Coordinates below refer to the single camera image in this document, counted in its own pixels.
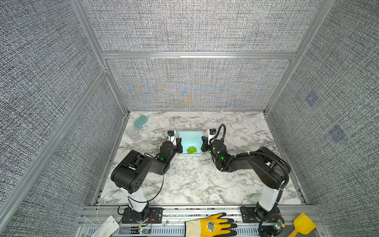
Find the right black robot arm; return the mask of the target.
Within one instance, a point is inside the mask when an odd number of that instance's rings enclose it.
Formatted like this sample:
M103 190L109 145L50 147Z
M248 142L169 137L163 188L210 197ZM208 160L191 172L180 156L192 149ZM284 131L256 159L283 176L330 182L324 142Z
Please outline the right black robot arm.
M257 220L268 221L279 213L278 203L284 188L289 182L289 165L267 147L253 152L230 155L224 140L202 137L202 152L209 152L216 168L221 172L253 170L263 182L264 187L254 213Z

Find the teal sponge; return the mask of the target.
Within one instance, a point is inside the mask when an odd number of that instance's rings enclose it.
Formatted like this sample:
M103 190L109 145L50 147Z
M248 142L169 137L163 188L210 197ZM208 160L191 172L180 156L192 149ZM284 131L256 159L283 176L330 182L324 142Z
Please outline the teal sponge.
M135 122L134 126L137 127L138 129L141 129L148 121L149 117L146 115L141 115Z

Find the yellow plastic scoop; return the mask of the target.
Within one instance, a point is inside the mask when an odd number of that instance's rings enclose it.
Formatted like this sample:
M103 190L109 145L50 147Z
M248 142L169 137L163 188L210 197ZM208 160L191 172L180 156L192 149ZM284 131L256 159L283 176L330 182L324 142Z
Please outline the yellow plastic scoop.
M316 228L316 224L305 214L300 214L294 220L294 231L288 237L296 237L297 234L308 235Z

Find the light blue paper box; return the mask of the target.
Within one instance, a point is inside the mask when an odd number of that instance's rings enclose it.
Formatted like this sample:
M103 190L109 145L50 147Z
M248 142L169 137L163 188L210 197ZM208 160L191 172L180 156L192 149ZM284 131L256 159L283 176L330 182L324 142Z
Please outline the light blue paper box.
M201 146L203 144L202 141L203 132L202 131L179 131L179 138L182 139L181 144L183 147L183 152L180 154L181 156L187 157L199 157L203 155L201 151ZM189 153L188 149L191 147L196 148L196 152Z

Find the green toy brick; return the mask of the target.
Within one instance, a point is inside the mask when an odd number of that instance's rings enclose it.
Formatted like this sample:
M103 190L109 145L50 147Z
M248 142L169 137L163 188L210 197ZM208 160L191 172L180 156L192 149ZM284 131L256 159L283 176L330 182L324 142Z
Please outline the green toy brick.
M188 154L195 154L195 153L197 153L197 148L196 147L189 147L189 148L187 148L187 153Z

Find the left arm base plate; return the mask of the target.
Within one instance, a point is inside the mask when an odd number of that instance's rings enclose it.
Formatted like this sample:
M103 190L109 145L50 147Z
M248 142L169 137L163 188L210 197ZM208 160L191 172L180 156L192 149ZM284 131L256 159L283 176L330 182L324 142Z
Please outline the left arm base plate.
M146 207L142 212L132 210L130 207L124 209L121 223L122 224L144 224L149 221L152 224L161 224L163 217L163 208Z

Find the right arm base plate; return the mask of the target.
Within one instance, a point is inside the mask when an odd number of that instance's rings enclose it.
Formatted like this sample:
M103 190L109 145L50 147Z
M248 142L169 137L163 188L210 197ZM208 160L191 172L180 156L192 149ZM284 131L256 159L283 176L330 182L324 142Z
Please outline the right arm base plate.
M240 208L241 217L243 223L255 223L258 224L262 218L266 216L268 211L263 208L258 208L256 206L242 206ZM263 221L263 224L271 224L274 227L282 227L284 224L284 219L281 215L280 209L276 207L273 213Z

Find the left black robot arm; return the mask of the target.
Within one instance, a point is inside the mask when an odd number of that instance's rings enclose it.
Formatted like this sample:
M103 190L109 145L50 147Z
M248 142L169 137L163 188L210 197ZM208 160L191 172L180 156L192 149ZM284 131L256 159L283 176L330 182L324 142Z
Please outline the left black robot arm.
M142 213L148 208L150 201L146 199L141 188L147 174L163 176L169 170L175 155L182 152L182 139L170 137L162 143L156 156L132 150L112 171L111 180L126 195L129 207L133 211Z

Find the yellow black work glove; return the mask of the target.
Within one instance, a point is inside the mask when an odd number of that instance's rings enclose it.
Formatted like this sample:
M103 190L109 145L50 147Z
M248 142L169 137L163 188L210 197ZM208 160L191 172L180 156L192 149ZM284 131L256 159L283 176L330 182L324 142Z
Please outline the yellow black work glove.
M185 237L235 237L237 224L226 213L185 222Z

